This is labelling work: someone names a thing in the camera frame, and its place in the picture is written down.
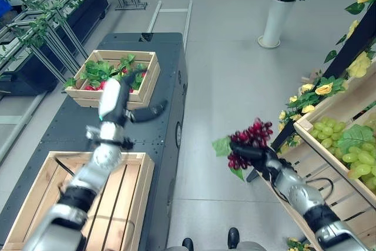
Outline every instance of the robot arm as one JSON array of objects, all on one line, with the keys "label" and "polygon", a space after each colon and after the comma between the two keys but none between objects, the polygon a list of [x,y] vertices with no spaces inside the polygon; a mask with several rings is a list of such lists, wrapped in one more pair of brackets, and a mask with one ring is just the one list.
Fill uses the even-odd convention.
[{"label": "robot arm", "polygon": [[23,248],[25,251],[84,250],[86,239],[81,229],[88,218],[87,213],[110,173],[121,162],[120,149],[130,149],[133,145],[123,135],[127,119],[148,121],[159,116],[166,106],[163,101],[157,106],[135,111],[126,109],[130,84],[136,74],[123,78],[120,83],[114,79],[107,81],[99,104],[100,129],[89,126],[86,133],[99,146],[35,229]]},{"label": "robot arm", "polygon": [[270,180],[289,204],[305,219],[325,251],[368,251],[350,228],[325,204],[321,193],[306,184],[293,168],[270,148],[259,149],[230,144],[233,152],[250,160]]}]

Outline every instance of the person's feet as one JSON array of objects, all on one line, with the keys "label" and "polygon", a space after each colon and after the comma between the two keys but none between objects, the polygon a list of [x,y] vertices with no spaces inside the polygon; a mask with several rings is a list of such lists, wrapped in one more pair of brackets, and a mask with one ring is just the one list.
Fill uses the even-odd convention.
[{"label": "person's feet", "polygon": [[182,246],[187,248],[188,251],[193,251],[193,241],[189,237],[187,237],[183,240]]},{"label": "person's feet", "polygon": [[235,249],[240,241],[239,231],[236,227],[232,227],[229,230],[229,235],[227,237],[227,245],[229,249]]}]

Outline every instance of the white vase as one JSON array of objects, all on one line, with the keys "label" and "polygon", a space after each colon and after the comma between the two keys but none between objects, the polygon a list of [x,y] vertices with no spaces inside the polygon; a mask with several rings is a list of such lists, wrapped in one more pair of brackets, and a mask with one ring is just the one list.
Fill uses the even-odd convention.
[{"label": "white vase", "polygon": [[280,36],[294,3],[295,1],[271,0],[264,35],[257,40],[261,47],[276,48],[281,44]]}]

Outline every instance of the produce crate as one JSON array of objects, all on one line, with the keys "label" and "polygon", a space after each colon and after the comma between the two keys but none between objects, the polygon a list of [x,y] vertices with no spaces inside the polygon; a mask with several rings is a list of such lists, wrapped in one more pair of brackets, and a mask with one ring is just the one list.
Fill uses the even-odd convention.
[{"label": "produce crate", "polygon": [[[160,67],[155,52],[140,52],[140,51],[111,51],[111,50],[94,50],[87,61],[108,61],[110,65],[117,66],[120,64],[121,58],[127,58],[128,54],[135,55],[134,66],[141,63],[147,66],[147,72],[142,80],[141,86],[138,90],[134,90],[129,94],[129,102],[127,108],[129,110],[142,108],[149,105],[152,97],[155,84],[158,80]],[[88,86],[87,79],[80,79],[81,73],[85,70],[85,64],[81,66],[75,75],[77,80],[76,88],[69,86],[65,89],[66,93],[72,97],[80,106],[83,107],[98,107],[99,99],[103,91],[86,91],[84,88]]]},{"label": "produce crate", "polygon": [[[6,239],[3,251],[21,250],[48,209],[59,199],[59,186],[72,177],[55,158],[76,172],[90,152],[49,152]],[[123,162],[88,211],[82,229],[86,251],[138,250],[154,162],[146,153],[123,153]]]},{"label": "produce crate", "polygon": [[[333,181],[334,190],[326,199],[327,204],[368,247],[376,245],[376,195],[360,180],[349,179],[348,169],[308,131],[322,117],[346,122],[347,128],[355,123],[362,125],[367,116],[375,112],[375,107],[356,120],[353,117],[376,100],[375,90],[376,63],[373,62],[363,78],[349,80],[346,92],[326,98],[315,107],[314,112],[305,114],[294,124],[305,142],[280,156],[291,162],[298,174],[307,180],[329,178]],[[330,184],[326,180],[311,182],[310,185],[319,189],[323,197],[330,192]],[[280,202],[316,250],[322,250],[305,220],[288,203],[281,199]]]}]

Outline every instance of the gray floor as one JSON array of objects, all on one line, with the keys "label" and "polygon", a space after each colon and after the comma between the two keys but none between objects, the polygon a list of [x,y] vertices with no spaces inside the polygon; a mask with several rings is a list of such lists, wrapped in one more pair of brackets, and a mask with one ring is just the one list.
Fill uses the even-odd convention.
[{"label": "gray floor", "polygon": [[[158,0],[145,11],[114,11],[85,45],[94,49],[111,32],[145,31]],[[162,0],[163,8],[186,8],[189,0]],[[242,183],[216,158],[211,142],[245,128],[258,116],[274,123],[300,77],[323,60],[357,17],[344,7],[354,0],[309,0],[293,8],[282,44],[262,49],[270,0],[193,0],[186,50],[189,86],[168,245],[189,236],[197,250],[224,248],[236,226],[241,239],[267,250],[285,250],[287,236],[301,236],[261,179]],[[185,14],[163,14],[155,32],[183,32]],[[0,166],[0,208],[65,95],[50,93]]]}]

